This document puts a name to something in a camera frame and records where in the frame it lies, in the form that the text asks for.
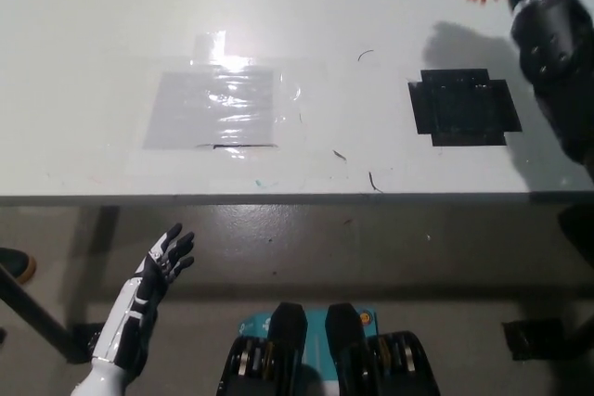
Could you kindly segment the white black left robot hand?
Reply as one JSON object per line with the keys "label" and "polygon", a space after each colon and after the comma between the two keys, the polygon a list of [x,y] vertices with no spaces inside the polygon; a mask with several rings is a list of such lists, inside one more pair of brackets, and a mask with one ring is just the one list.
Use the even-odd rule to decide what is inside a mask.
{"label": "white black left robot hand", "polygon": [[170,285],[194,262],[194,234],[175,224],[148,250],[125,281],[98,337],[93,357],[124,370],[134,379],[148,359],[158,306]]}

